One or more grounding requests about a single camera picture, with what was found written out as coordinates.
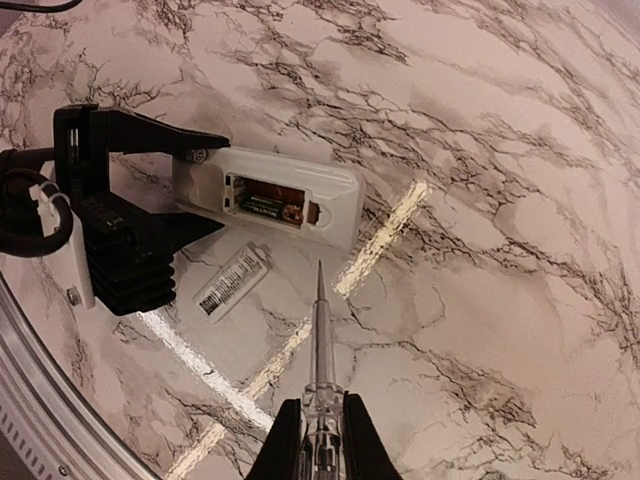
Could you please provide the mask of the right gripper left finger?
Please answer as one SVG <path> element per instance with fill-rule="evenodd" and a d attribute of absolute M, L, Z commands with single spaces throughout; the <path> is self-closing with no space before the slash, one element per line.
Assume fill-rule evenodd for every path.
<path fill-rule="evenodd" d="M 285 400 L 246 480 L 295 480 L 301 448 L 301 401 Z"/>

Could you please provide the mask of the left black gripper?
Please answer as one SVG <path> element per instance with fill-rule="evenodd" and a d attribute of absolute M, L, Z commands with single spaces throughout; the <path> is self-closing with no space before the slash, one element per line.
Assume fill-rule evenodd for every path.
<path fill-rule="evenodd" d="M 227 137 L 175 127 L 133 111 L 96 104 L 68 105 L 53 116 L 55 175 L 71 200 L 107 195 L 109 152 L 163 153 L 185 160 L 190 152 L 231 145 Z M 138 267 L 167 261 L 224 224 L 188 212 L 150 213 L 113 194 L 112 263 Z"/>

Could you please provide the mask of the white battery cover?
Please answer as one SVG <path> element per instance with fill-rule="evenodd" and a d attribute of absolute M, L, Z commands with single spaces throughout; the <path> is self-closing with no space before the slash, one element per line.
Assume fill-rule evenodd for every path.
<path fill-rule="evenodd" d="M 266 244 L 248 242 L 194 295 L 200 314 L 219 322 L 271 271 L 273 259 Z"/>

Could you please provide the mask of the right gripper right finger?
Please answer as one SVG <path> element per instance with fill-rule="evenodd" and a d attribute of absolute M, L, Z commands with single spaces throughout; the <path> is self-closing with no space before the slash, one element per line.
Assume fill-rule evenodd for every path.
<path fill-rule="evenodd" d="M 400 480 L 359 394 L 344 394 L 342 423 L 348 479 Z"/>

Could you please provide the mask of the white remote control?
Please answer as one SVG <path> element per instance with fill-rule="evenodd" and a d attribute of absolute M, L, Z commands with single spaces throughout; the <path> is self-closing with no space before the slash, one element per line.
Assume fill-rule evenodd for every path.
<path fill-rule="evenodd" d="M 357 240 L 365 182 L 347 168 L 239 147 L 172 161 L 183 210 L 218 222 L 258 225 L 341 250 Z"/>

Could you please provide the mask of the front aluminium rail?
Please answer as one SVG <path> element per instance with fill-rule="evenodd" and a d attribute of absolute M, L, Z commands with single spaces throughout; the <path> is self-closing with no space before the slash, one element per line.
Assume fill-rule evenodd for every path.
<path fill-rule="evenodd" d="M 38 479 L 156 479 L 49 353 L 1 282 L 1 437 Z"/>

